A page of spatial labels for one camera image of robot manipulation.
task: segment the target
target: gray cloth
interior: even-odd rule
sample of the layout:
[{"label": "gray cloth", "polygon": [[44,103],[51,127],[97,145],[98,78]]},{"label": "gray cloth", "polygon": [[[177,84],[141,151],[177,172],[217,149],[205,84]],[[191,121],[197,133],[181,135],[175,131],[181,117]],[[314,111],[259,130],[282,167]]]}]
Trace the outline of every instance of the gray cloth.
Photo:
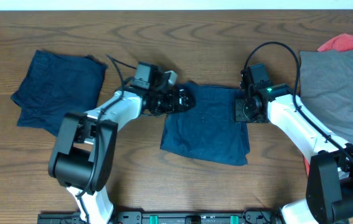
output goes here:
[{"label": "gray cloth", "polygon": [[353,143],[353,50],[299,54],[302,102],[331,131]]}]

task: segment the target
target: white wall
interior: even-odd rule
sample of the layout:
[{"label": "white wall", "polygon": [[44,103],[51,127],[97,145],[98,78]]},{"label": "white wall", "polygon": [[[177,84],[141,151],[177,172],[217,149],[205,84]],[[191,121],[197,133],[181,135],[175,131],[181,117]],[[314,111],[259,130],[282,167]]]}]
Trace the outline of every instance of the white wall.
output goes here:
[{"label": "white wall", "polygon": [[0,10],[353,9],[353,0],[0,0]]}]

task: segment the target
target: black base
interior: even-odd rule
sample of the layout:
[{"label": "black base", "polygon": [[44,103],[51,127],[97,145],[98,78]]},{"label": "black base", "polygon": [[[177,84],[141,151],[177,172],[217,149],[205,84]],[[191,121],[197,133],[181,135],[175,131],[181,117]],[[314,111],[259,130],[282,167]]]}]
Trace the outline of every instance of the black base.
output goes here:
[{"label": "black base", "polygon": [[[82,224],[79,212],[41,214],[37,224]],[[277,214],[269,210],[246,210],[243,213],[141,213],[119,212],[112,224],[281,224]]]}]

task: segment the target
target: wooden table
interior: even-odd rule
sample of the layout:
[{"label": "wooden table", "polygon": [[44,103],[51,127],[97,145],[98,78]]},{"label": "wooden table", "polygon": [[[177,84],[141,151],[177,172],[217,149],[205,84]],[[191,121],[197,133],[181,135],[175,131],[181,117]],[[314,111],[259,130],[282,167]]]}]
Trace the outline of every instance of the wooden table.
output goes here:
[{"label": "wooden table", "polygon": [[[112,54],[130,64],[142,60],[173,69],[182,82],[238,87],[243,63],[257,45],[275,40],[298,53],[345,32],[353,34],[353,11],[0,12],[0,223],[34,223],[41,212],[77,209],[47,174],[55,138],[16,126],[21,110],[10,95],[37,49],[92,54],[107,63],[105,54]],[[256,62],[266,64],[275,83],[293,84],[295,64],[287,50],[268,46],[255,54]],[[100,103],[118,85],[109,67]],[[160,150],[163,125],[163,116],[143,117],[119,133],[107,183],[116,205],[236,211],[304,197],[302,155],[276,126],[249,124],[249,165],[234,167]]]}]

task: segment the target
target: dark blue denim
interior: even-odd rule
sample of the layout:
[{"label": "dark blue denim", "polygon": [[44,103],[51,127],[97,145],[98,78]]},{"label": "dark blue denim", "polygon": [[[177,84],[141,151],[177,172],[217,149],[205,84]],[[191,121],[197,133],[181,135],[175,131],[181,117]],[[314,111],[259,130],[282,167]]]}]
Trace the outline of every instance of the dark blue denim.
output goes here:
[{"label": "dark blue denim", "polygon": [[27,76],[11,96],[22,108],[17,125],[43,128],[57,136],[67,112],[96,108],[106,68],[91,56],[37,50]]},{"label": "dark blue denim", "polygon": [[250,152],[245,123],[234,122],[233,102],[243,91],[187,83],[196,106],[170,114],[165,121],[161,149],[193,159],[234,166],[247,164]]}]

